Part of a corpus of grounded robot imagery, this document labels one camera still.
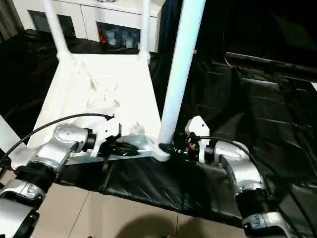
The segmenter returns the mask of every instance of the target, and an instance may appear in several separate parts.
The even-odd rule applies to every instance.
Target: white cabinet
[[[149,50],[157,52],[163,37],[161,16],[166,0],[152,0],[150,12]],[[143,0],[53,0],[65,35],[99,41],[99,30],[118,46],[137,47],[140,38]],[[44,14],[43,0],[13,0],[25,29],[50,31]]]
[[[13,3],[24,29],[49,31],[43,0],[13,0]],[[73,31],[77,38],[87,38],[80,5],[53,0],[53,6],[63,31]]]

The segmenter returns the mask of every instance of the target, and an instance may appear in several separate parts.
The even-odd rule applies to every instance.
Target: black cloth
[[[83,39],[67,39],[73,53],[136,54],[134,50],[108,47]],[[2,78],[1,115],[20,136],[32,130],[57,67],[56,49],[47,34],[28,31],[0,45]],[[150,71],[162,113],[172,57],[153,55]],[[194,57],[177,132],[189,119],[201,115],[211,135],[240,141],[256,158],[273,166],[301,201],[317,227],[317,92],[309,82],[291,80],[278,73],[231,70]],[[143,202],[241,226],[241,215],[224,170],[171,158],[153,158],[66,166],[59,183],[102,194]],[[276,203],[296,225],[311,236],[303,216],[279,179],[260,164]]]

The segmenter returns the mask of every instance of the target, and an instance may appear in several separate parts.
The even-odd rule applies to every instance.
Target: tile floor
[[[39,213],[32,238],[245,238],[235,227],[57,184]]]

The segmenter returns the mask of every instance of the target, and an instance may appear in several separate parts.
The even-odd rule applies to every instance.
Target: black cable
[[[253,157],[253,155],[251,155],[245,148],[243,148],[241,145],[231,141],[231,140],[226,140],[226,139],[222,139],[222,138],[219,138],[219,137],[212,137],[212,136],[199,136],[198,140],[201,140],[201,139],[214,139],[214,140],[220,140],[220,141],[224,141],[224,142],[227,142],[229,144],[232,144],[236,147],[238,147],[240,150],[242,150],[244,153],[246,153],[251,162],[257,167],[258,169],[258,161],[260,163],[262,163],[265,167],[267,167],[269,170],[271,170],[271,172],[280,180],[280,182],[282,183],[283,187],[285,188],[285,190],[288,192],[288,194],[292,197],[293,201],[296,203],[297,207],[299,208],[299,210],[301,211],[301,213],[303,214],[307,224],[309,225],[310,229],[312,230],[313,232],[313,235],[315,238],[317,238],[317,233],[314,229],[314,226],[312,224],[312,222],[310,221],[306,211],[304,210],[302,204],[300,203],[300,201],[297,199],[297,197],[295,196],[295,194],[293,193],[293,191],[291,189],[288,188],[287,184],[284,182],[284,179],[278,174],[278,172],[271,166],[269,165],[267,162],[265,162],[264,160],[261,160],[261,159],[255,159]]]
[[[98,114],[98,113],[81,113],[81,114],[75,114],[75,115],[71,115],[71,116],[67,116],[61,119],[57,119],[54,120],[52,122],[49,122],[45,125],[40,126],[39,128],[33,130],[31,133],[27,134],[26,136],[24,136],[22,139],[20,139],[18,142],[16,142],[0,159],[0,166],[3,164],[4,160],[6,159],[6,157],[16,148],[18,147],[20,144],[22,144],[23,142],[25,142],[31,135],[39,132],[40,130],[43,130],[46,127],[49,127],[50,125],[53,125],[55,123],[61,122],[63,120],[68,120],[71,118],[79,118],[79,117],[88,117],[88,116],[95,116],[95,117],[103,117],[106,119],[110,119],[112,117],[108,116],[108,115],[104,115],[104,114]]]

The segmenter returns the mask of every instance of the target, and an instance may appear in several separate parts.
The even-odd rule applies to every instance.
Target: dark curtain
[[[21,29],[22,23],[12,0],[0,0],[0,42],[16,35]]]

